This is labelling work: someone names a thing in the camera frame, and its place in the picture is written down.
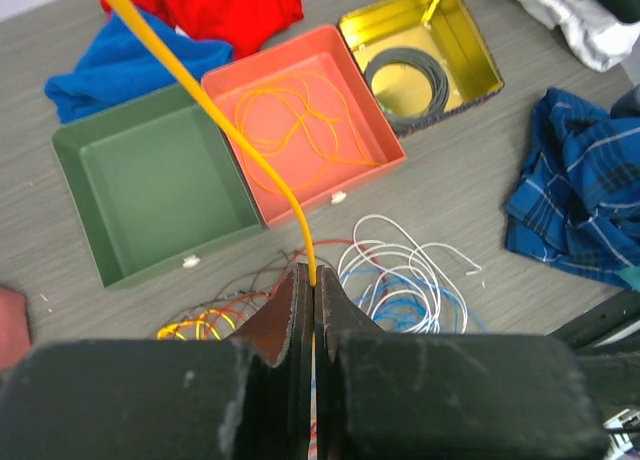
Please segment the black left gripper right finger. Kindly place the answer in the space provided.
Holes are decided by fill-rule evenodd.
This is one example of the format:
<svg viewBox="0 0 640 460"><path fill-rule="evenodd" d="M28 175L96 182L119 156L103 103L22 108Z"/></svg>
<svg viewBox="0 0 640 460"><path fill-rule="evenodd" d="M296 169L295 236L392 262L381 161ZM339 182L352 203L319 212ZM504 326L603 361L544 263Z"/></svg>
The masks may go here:
<svg viewBox="0 0 640 460"><path fill-rule="evenodd" d="M576 356L537 335L382 330L322 268L315 288L322 459L601 459Z"/></svg>

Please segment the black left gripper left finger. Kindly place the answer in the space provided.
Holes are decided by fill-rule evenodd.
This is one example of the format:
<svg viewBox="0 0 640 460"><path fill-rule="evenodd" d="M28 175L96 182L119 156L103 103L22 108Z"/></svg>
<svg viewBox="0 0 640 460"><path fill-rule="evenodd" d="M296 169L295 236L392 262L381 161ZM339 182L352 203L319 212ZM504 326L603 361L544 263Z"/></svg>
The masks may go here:
<svg viewBox="0 0 640 460"><path fill-rule="evenodd" d="M286 272L215 340L84 340L32 351L1 396L5 459L303 459L312 289Z"/></svg>

